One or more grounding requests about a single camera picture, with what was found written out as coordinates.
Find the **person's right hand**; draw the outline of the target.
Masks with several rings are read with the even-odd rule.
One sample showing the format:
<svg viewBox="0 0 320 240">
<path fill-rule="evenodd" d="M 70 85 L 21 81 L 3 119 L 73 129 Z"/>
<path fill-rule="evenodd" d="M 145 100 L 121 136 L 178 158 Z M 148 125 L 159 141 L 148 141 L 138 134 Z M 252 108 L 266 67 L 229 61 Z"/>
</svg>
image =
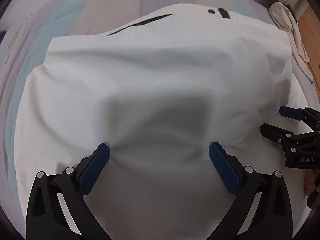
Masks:
<svg viewBox="0 0 320 240">
<path fill-rule="evenodd" d="M 319 185 L 316 183 L 318 172 L 307 169 L 304 173 L 304 193 L 309 196 L 314 191 L 320 192 Z"/>
</svg>

